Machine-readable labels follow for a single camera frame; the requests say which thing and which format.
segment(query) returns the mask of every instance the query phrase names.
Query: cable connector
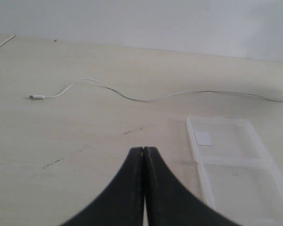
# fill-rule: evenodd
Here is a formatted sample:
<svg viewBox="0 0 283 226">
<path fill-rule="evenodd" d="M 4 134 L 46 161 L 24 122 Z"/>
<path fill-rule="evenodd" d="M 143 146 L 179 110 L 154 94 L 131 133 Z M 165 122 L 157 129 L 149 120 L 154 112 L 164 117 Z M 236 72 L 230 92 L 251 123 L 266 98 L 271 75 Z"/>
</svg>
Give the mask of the cable connector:
<svg viewBox="0 0 283 226">
<path fill-rule="evenodd" d="M 43 100 L 45 99 L 45 96 L 44 95 L 30 95 L 29 98 Z"/>
</svg>

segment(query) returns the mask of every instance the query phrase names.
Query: white paper label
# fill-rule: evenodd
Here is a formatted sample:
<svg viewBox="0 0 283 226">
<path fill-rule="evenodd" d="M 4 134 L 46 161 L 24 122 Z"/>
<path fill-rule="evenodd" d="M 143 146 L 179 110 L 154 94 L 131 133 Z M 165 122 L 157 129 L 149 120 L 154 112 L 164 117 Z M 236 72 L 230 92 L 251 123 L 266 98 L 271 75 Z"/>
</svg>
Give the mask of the white paper label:
<svg viewBox="0 0 283 226">
<path fill-rule="evenodd" d="M 212 139 L 208 132 L 195 131 L 195 138 L 198 145 L 202 146 L 213 146 Z"/>
</svg>

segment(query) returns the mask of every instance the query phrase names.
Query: clear plastic box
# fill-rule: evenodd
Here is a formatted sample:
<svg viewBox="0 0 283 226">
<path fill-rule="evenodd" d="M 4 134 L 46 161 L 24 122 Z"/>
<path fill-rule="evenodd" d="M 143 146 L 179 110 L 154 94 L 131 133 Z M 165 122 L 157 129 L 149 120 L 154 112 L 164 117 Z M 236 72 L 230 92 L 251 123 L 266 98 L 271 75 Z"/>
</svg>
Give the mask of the clear plastic box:
<svg viewBox="0 0 283 226">
<path fill-rule="evenodd" d="M 247 226 L 283 226 L 283 177 L 251 123 L 189 116 L 204 202 Z"/>
</svg>

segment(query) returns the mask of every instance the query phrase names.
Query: table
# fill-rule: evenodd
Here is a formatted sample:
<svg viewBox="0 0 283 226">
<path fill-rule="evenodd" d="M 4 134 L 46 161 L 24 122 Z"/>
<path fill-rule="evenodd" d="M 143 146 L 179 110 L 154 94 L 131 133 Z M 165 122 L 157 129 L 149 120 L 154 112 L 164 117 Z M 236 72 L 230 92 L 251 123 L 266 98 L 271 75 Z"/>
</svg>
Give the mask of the table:
<svg viewBox="0 0 283 226">
<path fill-rule="evenodd" d="M 81 82 L 93 78 L 133 98 L 185 90 L 283 98 L 283 63 L 15 37 L 0 48 L 0 226 L 58 225 L 94 199 L 134 146 L 156 146 L 202 199 L 189 114 L 248 119 L 283 174 L 283 103 L 186 94 L 140 103 Z"/>
</svg>

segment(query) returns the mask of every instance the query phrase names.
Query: white wall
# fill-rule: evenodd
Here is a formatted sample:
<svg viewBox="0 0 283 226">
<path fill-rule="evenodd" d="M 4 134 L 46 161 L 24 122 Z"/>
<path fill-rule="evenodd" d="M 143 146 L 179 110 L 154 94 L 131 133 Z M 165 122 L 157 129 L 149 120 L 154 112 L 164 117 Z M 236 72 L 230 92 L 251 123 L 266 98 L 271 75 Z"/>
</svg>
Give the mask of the white wall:
<svg viewBox="0 0 283 226">
<path fill-rule="evenodd" d="M 283 62 L 283 0 L 0 0 L 0 32 Z"/>
</svg>

